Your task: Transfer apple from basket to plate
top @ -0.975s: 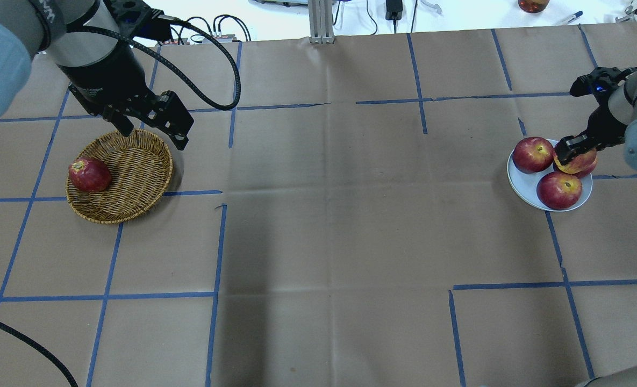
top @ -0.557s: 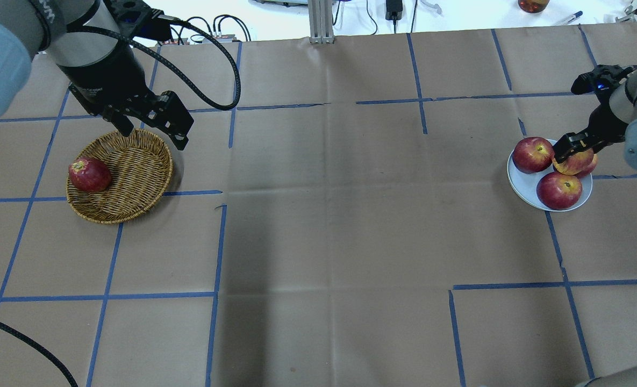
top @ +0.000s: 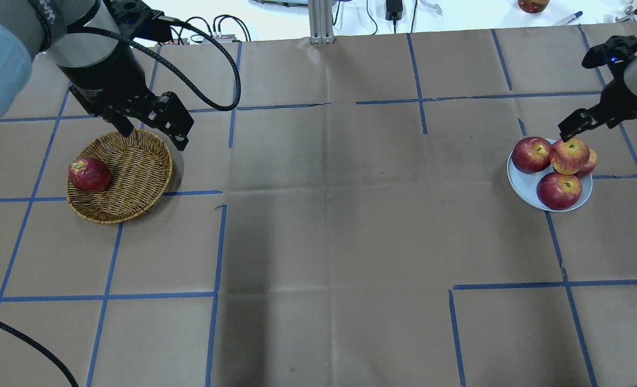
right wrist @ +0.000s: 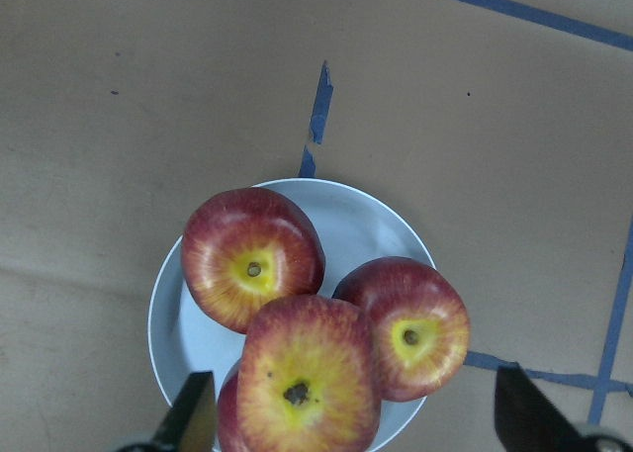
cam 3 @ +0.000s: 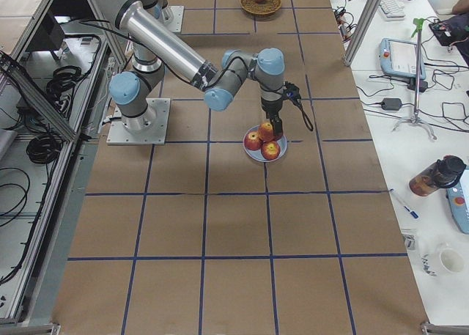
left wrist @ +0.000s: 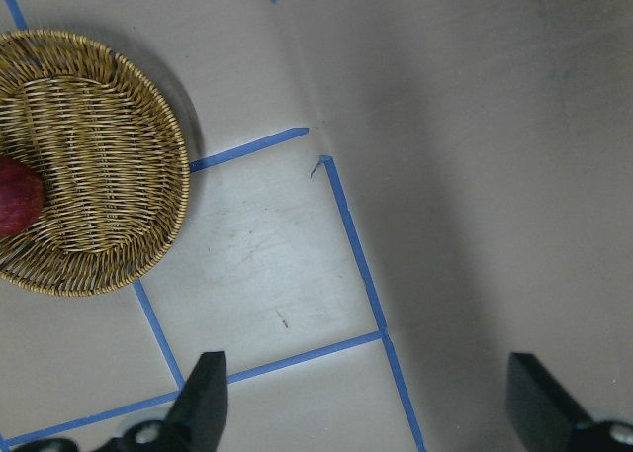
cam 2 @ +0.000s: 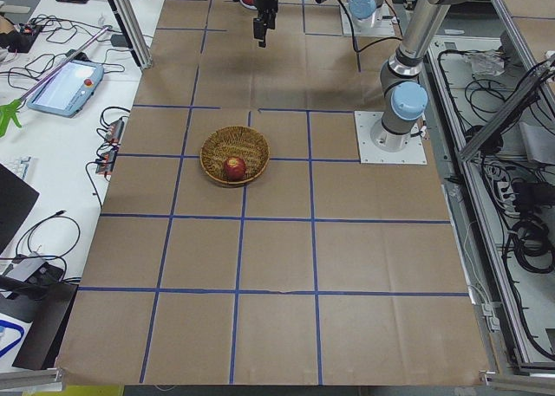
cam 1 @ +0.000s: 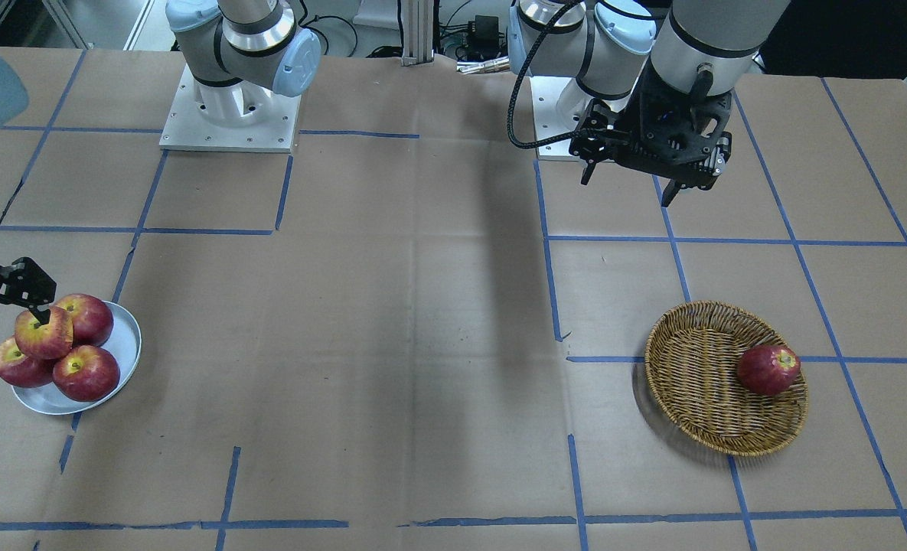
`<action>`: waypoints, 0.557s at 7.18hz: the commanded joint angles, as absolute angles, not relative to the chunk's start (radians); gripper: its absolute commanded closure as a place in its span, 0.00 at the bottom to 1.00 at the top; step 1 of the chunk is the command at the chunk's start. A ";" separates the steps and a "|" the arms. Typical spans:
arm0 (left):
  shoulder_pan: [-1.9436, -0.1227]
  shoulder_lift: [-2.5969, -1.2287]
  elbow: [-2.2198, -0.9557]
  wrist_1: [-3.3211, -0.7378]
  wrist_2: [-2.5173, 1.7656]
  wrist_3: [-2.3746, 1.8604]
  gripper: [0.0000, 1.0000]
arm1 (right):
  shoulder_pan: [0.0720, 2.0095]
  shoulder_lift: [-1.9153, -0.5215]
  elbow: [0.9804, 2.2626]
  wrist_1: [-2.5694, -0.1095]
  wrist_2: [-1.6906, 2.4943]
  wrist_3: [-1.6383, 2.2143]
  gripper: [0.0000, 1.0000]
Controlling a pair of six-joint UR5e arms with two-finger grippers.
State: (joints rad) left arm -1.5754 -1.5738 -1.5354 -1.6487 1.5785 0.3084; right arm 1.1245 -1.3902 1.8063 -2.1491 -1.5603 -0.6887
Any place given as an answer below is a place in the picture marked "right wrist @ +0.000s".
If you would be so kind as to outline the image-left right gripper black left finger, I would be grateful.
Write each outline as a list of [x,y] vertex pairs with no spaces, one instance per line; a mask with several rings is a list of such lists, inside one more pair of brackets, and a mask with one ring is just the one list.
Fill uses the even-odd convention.
[[212,451],[217,406],[212,371],[191,373],[150,441],[157,451]]

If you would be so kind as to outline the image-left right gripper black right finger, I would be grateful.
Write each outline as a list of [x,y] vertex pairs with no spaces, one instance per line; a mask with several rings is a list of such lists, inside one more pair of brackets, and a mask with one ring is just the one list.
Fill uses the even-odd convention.
[[583,451],[584,439],[516,366],[497,369],[494,426],[505,451]]

